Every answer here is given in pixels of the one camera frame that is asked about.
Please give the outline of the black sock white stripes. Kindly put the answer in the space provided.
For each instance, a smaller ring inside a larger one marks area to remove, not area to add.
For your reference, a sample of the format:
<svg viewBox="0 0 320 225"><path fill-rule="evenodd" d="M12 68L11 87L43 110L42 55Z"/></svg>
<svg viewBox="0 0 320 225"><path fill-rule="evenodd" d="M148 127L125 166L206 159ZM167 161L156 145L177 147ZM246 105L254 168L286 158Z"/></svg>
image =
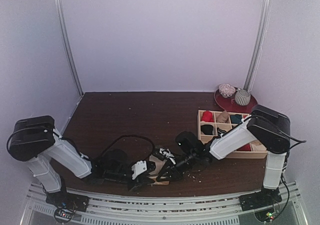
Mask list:
<svg viewBox="0 0 320 225"><path fill-rule="evenodd" d="M203 124L200 126L200 131L204 134L204 135L214 135L214 126L211 124Z"/></svg>

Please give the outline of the beige striped long sock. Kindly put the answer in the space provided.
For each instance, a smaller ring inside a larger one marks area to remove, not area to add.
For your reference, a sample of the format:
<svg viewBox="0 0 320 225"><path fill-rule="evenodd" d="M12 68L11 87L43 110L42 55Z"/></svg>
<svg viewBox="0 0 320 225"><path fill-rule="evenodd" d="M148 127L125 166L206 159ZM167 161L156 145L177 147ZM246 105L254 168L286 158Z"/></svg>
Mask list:
<svg viewBox="0 0 320 225"><path fill-rule="evenodd" d="M150 174L150 178L153 179L153 181L154 181L154 183L152 183L151 185L160 185L160 186L169 185L170 184L169 181L161 181L161 182L156 181L156 177L158 176L159 172L161 171L162 167L165 165L167 160L166 159L160 160L156 156L151 155L149 157L149 161L155 163L155 170L149 173Z"/></svg>

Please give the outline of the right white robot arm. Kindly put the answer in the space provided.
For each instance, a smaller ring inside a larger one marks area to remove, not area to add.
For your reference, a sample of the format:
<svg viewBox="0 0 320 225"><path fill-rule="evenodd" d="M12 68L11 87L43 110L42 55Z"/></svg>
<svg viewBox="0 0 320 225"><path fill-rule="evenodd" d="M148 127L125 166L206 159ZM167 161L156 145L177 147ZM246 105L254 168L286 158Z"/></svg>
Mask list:
<svg viewBox="0 0 320 225"><path fill-rule="evenodd" d="M211 163L226 158L229 154L254 141L259 141L267 151L263 190L256 195L259 205L268 205L279 187L287 153L290 150L291 121L285 114L262 105L255 105L249 115L233 129L214 136L207 143L189 131L177 135L175 142L183 155L168 159L161 168L156 181L178 181L183 172L197 161Z"/></svg>

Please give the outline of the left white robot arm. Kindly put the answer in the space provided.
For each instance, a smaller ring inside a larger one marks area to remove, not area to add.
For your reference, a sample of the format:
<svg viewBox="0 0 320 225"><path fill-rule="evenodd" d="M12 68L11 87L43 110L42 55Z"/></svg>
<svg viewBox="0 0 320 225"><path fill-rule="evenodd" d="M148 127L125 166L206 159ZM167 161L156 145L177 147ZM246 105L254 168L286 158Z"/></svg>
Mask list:
<svg viewBox="0 0 320 225"><path fill-rule="evenodd" d="M60 134L55 127L55 120L49 115L18 120L6 148L15 160L27 165L32 175L61 207L69 206L72 196L63 189L63 177L52 168L51 159L88 184L112 181L127 184L132 189L154 183L149 175L155 169L154 162L141 160L131 166L120 164L118 168L108 168L113 162L112 158L106 158L105 155L90 158L80 152L70 138Z"/></svg>

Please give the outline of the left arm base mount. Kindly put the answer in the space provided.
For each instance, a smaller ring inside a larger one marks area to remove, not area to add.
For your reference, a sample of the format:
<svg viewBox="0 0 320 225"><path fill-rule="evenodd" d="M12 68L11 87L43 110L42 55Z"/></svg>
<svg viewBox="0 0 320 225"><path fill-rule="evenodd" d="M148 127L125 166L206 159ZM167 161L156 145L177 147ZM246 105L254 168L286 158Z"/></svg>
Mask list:
<svg viewBox="0 0 320 225"><path fill-rule="evenodd" d="M60 224L69 223L76 212L86 212L89 205L89 197L74 193L67 193L65 197L48 193L46 203L56 207L53 218Z"/></svg>

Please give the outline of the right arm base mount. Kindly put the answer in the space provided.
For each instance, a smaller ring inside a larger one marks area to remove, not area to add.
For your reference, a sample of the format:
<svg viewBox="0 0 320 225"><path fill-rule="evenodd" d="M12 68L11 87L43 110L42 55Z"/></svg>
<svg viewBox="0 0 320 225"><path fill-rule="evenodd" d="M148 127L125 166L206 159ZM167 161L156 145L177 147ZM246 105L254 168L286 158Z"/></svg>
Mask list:
<svg viewBox="0 0 320 225"><path fill-rule="evenodd" d="M254 210L255 218L262 223L272 222L276 218L281 201L282 196L278 191L259 191L239 197L242 211Z"/></svg>

